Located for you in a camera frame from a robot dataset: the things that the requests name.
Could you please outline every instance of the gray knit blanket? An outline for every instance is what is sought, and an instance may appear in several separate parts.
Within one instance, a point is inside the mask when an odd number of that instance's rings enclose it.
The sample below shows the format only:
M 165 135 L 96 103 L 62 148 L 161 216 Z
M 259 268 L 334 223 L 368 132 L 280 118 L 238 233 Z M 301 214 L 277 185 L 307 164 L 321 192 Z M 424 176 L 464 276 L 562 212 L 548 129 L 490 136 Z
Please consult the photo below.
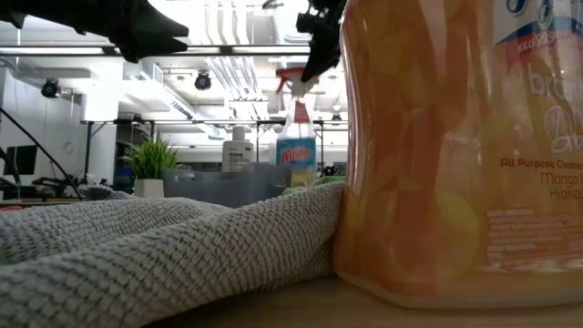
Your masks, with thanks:
M 329 275 L 342 191 L 235 210 L 131 199 L 0 212 L 0 327 L 139 327 Z

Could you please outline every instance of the plastic bin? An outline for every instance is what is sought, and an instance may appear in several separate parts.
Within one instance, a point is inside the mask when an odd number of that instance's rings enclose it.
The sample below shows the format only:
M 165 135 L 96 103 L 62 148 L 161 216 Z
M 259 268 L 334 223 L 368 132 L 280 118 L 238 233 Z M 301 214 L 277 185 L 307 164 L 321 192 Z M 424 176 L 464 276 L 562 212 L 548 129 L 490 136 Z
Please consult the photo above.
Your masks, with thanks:
M 164 197 L 182 197 L 238 208 L 280 196 L 290 187 L 288 169 L 250 163 L 241 172 L 164 169 Z

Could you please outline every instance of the red spray nozzle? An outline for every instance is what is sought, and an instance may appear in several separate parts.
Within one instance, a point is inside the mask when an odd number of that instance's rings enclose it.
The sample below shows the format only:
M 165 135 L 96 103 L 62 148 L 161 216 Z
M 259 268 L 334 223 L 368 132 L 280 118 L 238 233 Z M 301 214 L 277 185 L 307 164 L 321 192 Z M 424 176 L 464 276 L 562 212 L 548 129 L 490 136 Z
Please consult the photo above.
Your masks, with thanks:
M 291 82 L 291 94 L 294 96 L 303 97 L 306 92 L 318 83 L 318 77 L 312 78 L 306 83 L 302 83 L 303 67 L 295 68 L 280 68 L 275 71 L 275 75 L 280 78 L 280 85 L 276 92 L 280 93 L 283 90 L 283 85 L 286 82 Z

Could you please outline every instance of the potted plant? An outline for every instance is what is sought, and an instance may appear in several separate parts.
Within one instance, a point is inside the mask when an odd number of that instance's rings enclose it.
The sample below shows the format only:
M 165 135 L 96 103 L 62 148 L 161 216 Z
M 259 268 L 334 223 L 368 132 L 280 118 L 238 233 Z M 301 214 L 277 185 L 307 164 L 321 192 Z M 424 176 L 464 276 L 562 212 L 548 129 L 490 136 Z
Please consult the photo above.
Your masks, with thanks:
M 155 140 L 132 145 L 128 156 L 122 159 L 136 176 L 134 195 L 141 198 L 163 198 L 163 169 L 176 167 L 176 150 L 169 147 L 158 133 Z

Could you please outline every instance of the table surface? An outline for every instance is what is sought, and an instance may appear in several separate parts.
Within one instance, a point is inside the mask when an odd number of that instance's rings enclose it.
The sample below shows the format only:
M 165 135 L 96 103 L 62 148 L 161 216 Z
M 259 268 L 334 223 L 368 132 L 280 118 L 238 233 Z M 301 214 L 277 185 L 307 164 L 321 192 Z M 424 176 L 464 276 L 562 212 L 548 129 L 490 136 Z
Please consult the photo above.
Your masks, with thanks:
M 583 304 L 488 311 L 407 310 L 330 278 L 215 302 L 151 327 L 575 328 L 583 327 Z

